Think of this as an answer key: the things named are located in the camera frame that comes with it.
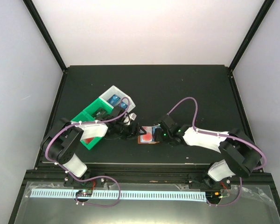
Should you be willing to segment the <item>brown leather card holder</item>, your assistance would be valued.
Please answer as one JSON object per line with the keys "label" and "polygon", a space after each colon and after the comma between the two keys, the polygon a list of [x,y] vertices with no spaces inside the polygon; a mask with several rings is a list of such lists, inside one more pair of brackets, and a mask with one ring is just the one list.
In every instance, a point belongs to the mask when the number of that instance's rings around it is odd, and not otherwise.
{"label": "brown leather card holder", "polygon": [[154,137],[156,129],[160,129],[159,125],[155,126],[142,126],[140,135],[138,136],[138,144],[157,144],[159,143]]}

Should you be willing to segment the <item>white bin with blue cards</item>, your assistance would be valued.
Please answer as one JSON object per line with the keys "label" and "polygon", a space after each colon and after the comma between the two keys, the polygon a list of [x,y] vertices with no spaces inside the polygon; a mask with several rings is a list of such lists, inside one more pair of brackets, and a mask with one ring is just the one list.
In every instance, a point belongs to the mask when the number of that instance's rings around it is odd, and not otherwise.
{"label": "white bin with blue cards", "polygon": [[126,109],[128,106],[128,101],[126,98],[129,99],[128,112],[131,112],[136,107],[132,98],[117,88],[115,85],[112,85],[109,89],[107,89],[99,96],[99,98],[107,103],[107,105],[111,108],[121,105],[124,109]]}

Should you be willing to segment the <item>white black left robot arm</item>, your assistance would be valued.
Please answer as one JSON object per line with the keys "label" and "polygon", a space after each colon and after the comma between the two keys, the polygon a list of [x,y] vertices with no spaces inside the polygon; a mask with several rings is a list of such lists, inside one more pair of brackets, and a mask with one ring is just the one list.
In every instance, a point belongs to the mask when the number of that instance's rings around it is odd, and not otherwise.
{"label": "white black left robot arm", "polygon": [[79,145],[93,147],[102,138],[136,138],[145,130],[135,119],[135,113],[129,113],[120,106],[111,111],[99,107],[90,116],[82,112],[74,121],[62,118],[43,138],[40,148],[49,161],[72,173],[80,186],[86,186],[91,181],[91,175],[86,164],[77,156]]}

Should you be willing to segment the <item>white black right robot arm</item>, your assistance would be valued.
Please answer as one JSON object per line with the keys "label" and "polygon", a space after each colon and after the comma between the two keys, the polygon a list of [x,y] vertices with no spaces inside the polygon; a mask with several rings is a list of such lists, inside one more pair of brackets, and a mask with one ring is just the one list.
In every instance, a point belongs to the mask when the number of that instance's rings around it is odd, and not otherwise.
{"label": "white black right robot arm", "polygon": [[265,159],[263,152],[239,129],[214,132],[199,129],[194,124],[180,126],[169,115],[161,118],[153,138],[157,142],[203,147],[220,153],[223,159],[214,162],[203,176],[208,188],[214,188],[227,177],[249,177],[260,169],[260,160]]}

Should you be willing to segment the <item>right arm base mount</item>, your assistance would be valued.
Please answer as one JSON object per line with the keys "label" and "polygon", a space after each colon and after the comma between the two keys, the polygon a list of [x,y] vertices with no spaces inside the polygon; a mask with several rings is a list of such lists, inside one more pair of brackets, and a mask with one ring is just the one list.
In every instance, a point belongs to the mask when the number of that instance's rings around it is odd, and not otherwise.
{"label": "right arm base mount", "polygon": [[190,173],[188,174],[187,183],[191,189],[200,190],[221,190],[231,189],[231,185],[226,182],[227,179],[221,181],[214,181],[205,173]]}

